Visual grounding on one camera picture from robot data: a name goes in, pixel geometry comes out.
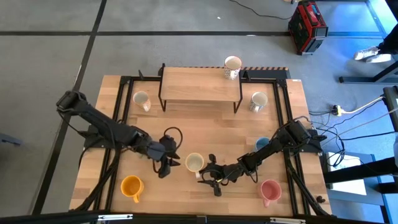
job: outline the gray floor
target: gray floor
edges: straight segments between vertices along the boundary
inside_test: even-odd
[[[35,3],[3,0],[0,1],[0,30],[91,30],[99,5],[100,0],[37,0]],[[261,14],[280,17],[289,17],[295,9],[295,5],[283,1],[245,1],[245,5]],[[318,5],[331,31],[377,32],[365,3],[320,2]],[[383,19],[389,21],[389,24],[383,23],[386,30],[396,23],[386,15]],[[106,5],[99,29],[285,31],[287,22],[257,17],[229,1],[113,0]],[[72,87],[87,41],[87,37],[0,37],[0,133],[24,141],[21,147],[0,144],[0,216],[29,213],[60,122],[55,103]],[[97,37],[81,91],[94,104],[103,75],[137,75],[138,69],[145,75],[155,75],[161,63],[222,65],[227,56],[237,55],[244,66],[289,67],[292,78],[302,79],[312,111],[324,111],[335,104],[352,110],[379,96],[384,85],[340,84],[337,78],[342,75],[370,77],[391,64],[352,60],[356,50],[380,41],[381,38],[327,38],[316,54],[298,56],[290,37]],[[387,113],[385,106],[378,103],[338,129],[344,131],[384,113]],[[313,119],[326,122],[327,117]],[[331,117],[330,124],[342,119]],[[73,118],[72,124],[80,129],[87,127],[78,118]],[[356,129],[346,137],[385,131],[392,131],[388,117]],[[73,131],[68,132],[44,212],[68,209],[82,142]],[[350,141],[346,148],[383,159],[392,156],[393,142],[392,136],[383,136]],[[333,142],[324,148],[337,150]],[[396,196],[389,196],[391,211],[398,209],[396,200]],[[372,205],[335,201],[332,209],[343,218],[382,221],[381,214]]]

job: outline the blue mug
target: blue mug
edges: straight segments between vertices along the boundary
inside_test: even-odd
[[[261,137],[259,139],[257,139],[256,144],[254,145],[254,152],[257,152],[258,150],[260,150],[262,147],[268,145],[269,143],[269,139],[265,138],[265,137]]]

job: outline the pink mug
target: pink mug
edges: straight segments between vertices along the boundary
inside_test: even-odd
[[[282,189],[278,182],[274,180],[264,181],[259,188],[259,194],[263,199],[264,207],[268,207],[270,202],[280,199],[282,195]]]

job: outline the white mug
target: white mug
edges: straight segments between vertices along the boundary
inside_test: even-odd
[[[149,96],[144,91],[138,91],[132,96],[133,102],[135,102],[138,106],[144,109],[145,112],[148,112],[150,109],[150,100]]]
[[[196,152],[189,154],[185,159],[185,165],[187,169],[191,172],[194,172],[197,179],[200,178],[199,170],[203,168],[204,164],[205,160],[203,159],[203,156]]]
[[[251,96],[250,101],[250,110],[257,113],[261,109],[263,109],[268,103],[268,97],[263,92],[255,92]]]
[[[229,80],[234,80],[238,75],[242,67],[242,60],[237,56],[229,56],[225,59],[224,63],[224,75]]]

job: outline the black floor stripe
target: black floor stripe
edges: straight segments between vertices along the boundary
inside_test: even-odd
[[[0,36],[82,36],[91,35],[91,31],[0,31]]]
[[[290,36],[289,32],[268,31],[0,31],[0,36],[163,36],[163,35],[209,35],[209,36]],[[330,37],[382,37],[382,32],[329,32]]]
[[[256,35],[289,36],[287,31],[99,31],[100,36],[140,36],[140,35]]]
[[[369,12],[372,15],[373,21],[376,24],[377,28],[379,29],[379,32],[382,34],[382,37],[385,38],[387,36],[386,30],[383,28],[383,25],[380,22],[379,17],[377,16],[375,10],[373,9],[373,6],[370,1],[366,1],[366,6],[369,9]]]
[[[83,56],[83,59],[81,61],[80,69],[75,81],[75,84],[73,86],[73,90],[79,90],[81,86],[81,82],[83,80],[85,70],[87,67],[88,59],[90,58],[90,53],[94,45],[94,40],[95,40],[95,33],[98,31],[98,27],[100,26],[100,22],[102,19],[102,16],[104,14],[105,10],[105,5],[106,5],[107,0],[102,0],[101,5],[99,6],[98,14],[95,19],[95,23],[93,26],[93,30],[91,31],[90,38],[88,40],[88,44],[85,50],[85,54]],[[70,115],[65,115],[65,120],[62,120],[60,129],[58,130],[57,137],[54,141],[53,148],[51,150],[51,157],[49,160],[49,164],[47,166],[47,170],[45,171],[45,175],[42,181],[42,184],[40,186],[39,193],[37,194],[37,199],[35,202],[35,205],[33,207],[32,214],[33,215],[39,215],[42,213],[42,209],[45,203],[45,199],[47,197],[47,193],[50,188],[51,180],[54,175],[55,168],[57,166],[58,158],[61,153],[63,141],[65,140],[65,136],[67,134],[68,130],[68,125],[67,122],[70,121]]]
[[[329,32],[328,37],[382,37],[381,32]]]

